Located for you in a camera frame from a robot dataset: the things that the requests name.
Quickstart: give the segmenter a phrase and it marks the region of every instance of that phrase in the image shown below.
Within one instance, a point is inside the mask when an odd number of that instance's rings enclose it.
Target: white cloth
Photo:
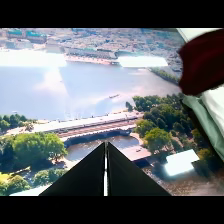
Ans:
[[[202,93],[201,99],[224,137],[224,87]]]

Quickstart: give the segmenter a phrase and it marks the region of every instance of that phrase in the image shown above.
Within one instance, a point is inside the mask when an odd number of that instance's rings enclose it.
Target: clothing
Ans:
[[[205,33],[179,51],[183,75],[179,86],[186,95],[198,95],[224,83],[224,29]]]

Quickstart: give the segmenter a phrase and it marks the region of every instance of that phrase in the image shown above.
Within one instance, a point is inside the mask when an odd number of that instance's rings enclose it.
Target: maroon sleeve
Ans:
[[[224,83],[224,29],[205,33],[179,51],[183,75],[179,86],[186,95],[197,95]]]

